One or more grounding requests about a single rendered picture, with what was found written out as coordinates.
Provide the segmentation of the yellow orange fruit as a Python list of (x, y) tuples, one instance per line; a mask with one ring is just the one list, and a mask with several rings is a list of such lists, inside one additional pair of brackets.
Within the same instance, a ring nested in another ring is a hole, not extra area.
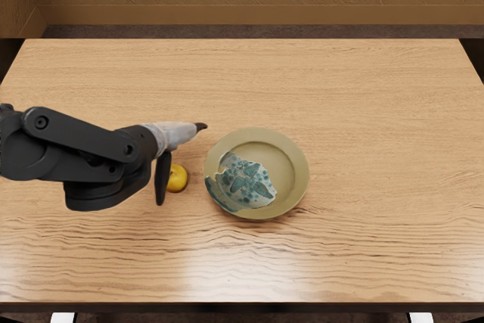
[(188, 184), (188, 171), (179, 164), (172, 164), (169, 171), (169, 180), (166, 190), (170, 193), (178, 193), (185, 189)]

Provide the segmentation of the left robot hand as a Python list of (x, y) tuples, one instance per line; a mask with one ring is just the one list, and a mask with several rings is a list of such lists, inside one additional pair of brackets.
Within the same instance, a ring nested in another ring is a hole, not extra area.
[(156, 204), (162, 206), (170, 177), (172, 152), (178, 146), (192, 140), (199, 131), (207, 129), (208, 125), (205, 123), (165, 121), (144, 123), (142, 126), (151, 132), (157, 142), (154, 190)]

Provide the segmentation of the olive plate with teal pattern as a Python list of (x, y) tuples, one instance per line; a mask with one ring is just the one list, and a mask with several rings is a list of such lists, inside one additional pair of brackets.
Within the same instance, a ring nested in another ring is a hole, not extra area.
[(302, 149), (286, 135), (250, 127), (230, 132), (210, 149), (203, 168), (206, 189), (224, 211), (264, 220), (288, 213), (310, 181)]

